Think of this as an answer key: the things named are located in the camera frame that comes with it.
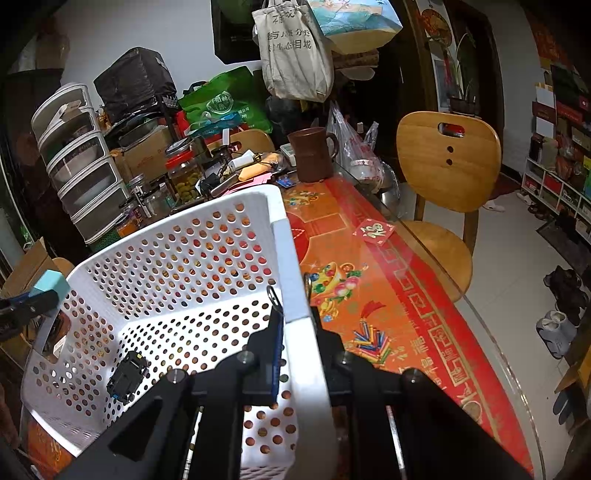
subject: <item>small jar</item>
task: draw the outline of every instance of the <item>small jar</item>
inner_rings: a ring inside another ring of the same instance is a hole
[[[160,186],[154,187],[143,198],[143,201],[150,211],[151,222],[158,222],[170,215],[172,210],[167,201],[168,191]]]
[[[133,179],[131,179],[129,181],[129,183],[127,184],[127,188],[133,194],[135,199],[137,200],[139,208],[142,211],[141,215],[146,220],[145,223],[146,224],[151,223],[150,222],[150,216],[151,216],[150,211],[148,210],[146,205],[144,205],[144,201],[143,201],[144,195],[146,194],[146,192],[148,192],[150,190],[150,188],[148,187],[148,185],[146,184],[146,181],[144,179],[144,174],[141,173],[137,177],[134,177]]]
[[[135,215],[133,213],[126,215],[119,223],[115,224],[115,229],[121,238],[125,238],[126,236],[137,232],[139,226]]]
[[[157,179],[154,179],[150,182],[150,190],[156,186],[159,186],[160,189],[166,189],[166,200],[171,208],[174,208],[177,204],[177,191],[174,188],[173,183],[170,181],[168,174],[165,173],[164,175],[160,175]]]
[[[139,205],[138,200],[135,198],[135,196],[129,197],[126,201],[119,205],[119,208],[121,209],[121,212],[124,213],[126,216],[133,215],[139,228],[145,226],[144,210]]]

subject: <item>white wall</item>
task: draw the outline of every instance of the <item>white wall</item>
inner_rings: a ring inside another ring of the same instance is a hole
[[[215,56],[209,0],[69,0],[56,18],[70,40],[62,85],[88,85],[95,109],[103,102],[94,79],[133,47],[160,52],[179,97],[192,83],[243,65]]]

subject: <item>plastic bag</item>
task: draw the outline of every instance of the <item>plastic bag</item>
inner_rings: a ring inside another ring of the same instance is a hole
[[[369,130],[367,131],[367,133],[365,134],[365,138],[363,139],[363,142],[369,145],[372,152],[375,151],[375,143],[378,139],[378,126],[379,123],[377,122],[371,124],[371,127],[369,127]]]
[[[245,66],[217,75],[185,95],[178,104],[187,112],[187,120],[193,129],[237,112],[248,128],[258,128],[266,133],[273,130],[256,95],[252,73]]]
[[[387,0],[313,0],[310,6],[332,50],[340,54],[382,47],[402,30]]]
[[[378,192],[384,182],[382,162],[344,119],[339,106],[334,102],[330,103],[326,131],[334,133],[340,144],[335,161],[360,183],[369,185],[372,193]]]

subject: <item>slipper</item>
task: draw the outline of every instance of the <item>slipper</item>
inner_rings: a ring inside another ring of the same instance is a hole
[[[526,193],[516,192],[517,198],[524,202],[527,206],[533,205],[534,201]]]
[[[569,396],[566,394],[566,390],[561,390],[552,407],[552,413],[558,415],[566,405],[568,399]]]
[[[503,207],[502,205],[497,205],[494,200],[489,200],[488,202],[486,202],[483,205],[483,207],[486,210],[490,210],[491,212],[504,212],[505,211],[505,207]]]
[[[560,415],[558,415],[558,424],[559,425],[563,425],[564,422],[566,421],[567,418],[569,418],[569,415],[573,412],[573,405],[572,402],[567,402],[566,405],[564,406],[564,408],[562,409],[562,411],[560,412]]]

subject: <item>white drawer unit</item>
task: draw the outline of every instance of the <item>white drawer unit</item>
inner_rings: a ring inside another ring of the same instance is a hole
[[[105,190],[121,181],[114,160],[105,157],[72,178],[57,195],[66,213],[74,216]]]
[[[47,173],[54,188],[60,192],[80,172],[108,155],[109,149],[101,133],[85,134],[54,158],[47,166]]]
[[[92,107],[81,108],[68,118],[59,120],[46,130],[39,140],[39,153],[45,165],[63,156],[70,144],[83,135],[100,134],[100,127]]]
[[[80,102],[79,108],[92,107],[88,87],[82,83],[68,83],[43,102],[31,119],[31,128],[38,142],[55,120],[54,117],[59,109],[63,105],[76,101]]]
[[[123,181],[113,185],[72,216],[72,222],[88,244],[120,214],[119,205],[129,198]]]

